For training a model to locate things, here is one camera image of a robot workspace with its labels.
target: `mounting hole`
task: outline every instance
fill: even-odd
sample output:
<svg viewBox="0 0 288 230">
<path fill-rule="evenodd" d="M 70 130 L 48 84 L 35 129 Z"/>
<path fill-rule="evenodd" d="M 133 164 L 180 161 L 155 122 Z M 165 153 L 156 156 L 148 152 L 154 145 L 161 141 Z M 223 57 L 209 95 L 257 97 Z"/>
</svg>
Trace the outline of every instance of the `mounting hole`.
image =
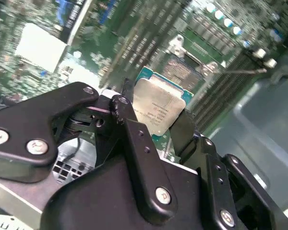
<svg viewBox="0 0 288 230">
<path fill-rule="evenodd" d="M 124 98 L 124 97 L 120 97 L 120 98 L 119 98 L 119 101 L 122 102 L 122 103 L 124 103 L 124 104 L 128 104 L 128 101 L 127 101 L 126 98 Z"/>
<path fill-rule="evenodd" d="M 100 128 L 104 125 L 105 121 L 103 119 L 97 119 L 96 120 L 96 127 Z"/>
<path fill-rule="evenodd" d="M 78 167 L 78 169 L 79 169 L 80 171 L 83 171 L 83 170 L 85 169 L 85 166 L 84 166 L 83 164 L 80 164 L 79 167 Z"/>
<path fill-rule="evenodd" d="M 219 178 L 217 181 L 219 181 L 220 184 L 223 184 L 223 180 L 221 178 Z"/>
<path fill-rule="evenodd" d="M 149 149 L 148 147 L 145 147 L 145 148 L 144 148 L 144 152 L 150 153 L 150 149 Z"/>
</svg>

